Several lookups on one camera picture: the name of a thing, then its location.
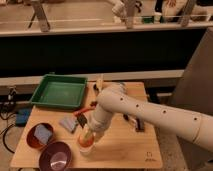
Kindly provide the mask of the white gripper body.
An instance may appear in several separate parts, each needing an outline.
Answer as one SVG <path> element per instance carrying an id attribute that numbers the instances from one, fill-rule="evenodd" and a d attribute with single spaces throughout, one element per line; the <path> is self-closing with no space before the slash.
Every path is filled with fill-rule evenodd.
<path id="1" fill-rule="evenodd" d="M 84 126 L 82 133 L 92 133 L 94 135 L 94 141 L 98 142 L 103 136 L 103 132 L 95 132 L 91 130 L 87 125 Z"/>

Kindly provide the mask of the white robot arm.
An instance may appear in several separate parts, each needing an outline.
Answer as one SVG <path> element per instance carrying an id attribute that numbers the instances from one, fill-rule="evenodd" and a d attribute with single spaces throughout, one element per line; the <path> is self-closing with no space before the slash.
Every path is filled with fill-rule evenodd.
<path id="1" fill-rule="evenodd" d="M 91 132 L 105 132 L 116 113 L 135 116 L 156 127 L 213 152 L 213 116 L 141 101 L 126 94 L 123 84 L 114 83 L 97 96 L 97 105 L 88 118 Z"/>

